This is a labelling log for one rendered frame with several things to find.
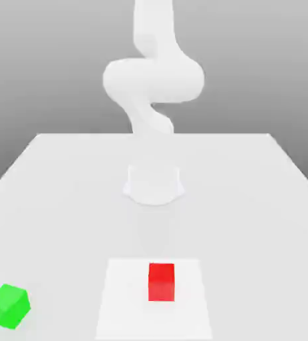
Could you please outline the small red cube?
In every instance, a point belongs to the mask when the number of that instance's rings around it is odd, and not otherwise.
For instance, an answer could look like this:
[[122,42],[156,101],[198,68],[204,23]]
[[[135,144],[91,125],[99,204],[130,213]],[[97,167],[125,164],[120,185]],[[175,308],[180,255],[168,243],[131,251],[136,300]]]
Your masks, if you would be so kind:
[[149,264],[148,301],[175,301],[175,266],[173,263]]

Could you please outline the small green cube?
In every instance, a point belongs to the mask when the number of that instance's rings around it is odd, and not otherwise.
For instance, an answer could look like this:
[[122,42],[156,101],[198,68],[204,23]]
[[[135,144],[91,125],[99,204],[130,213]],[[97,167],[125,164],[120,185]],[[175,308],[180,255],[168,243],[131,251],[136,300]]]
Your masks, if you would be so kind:
[[20,325],[31,310],[28,292],[10,284],[0,287],[0,326],[11,330]]

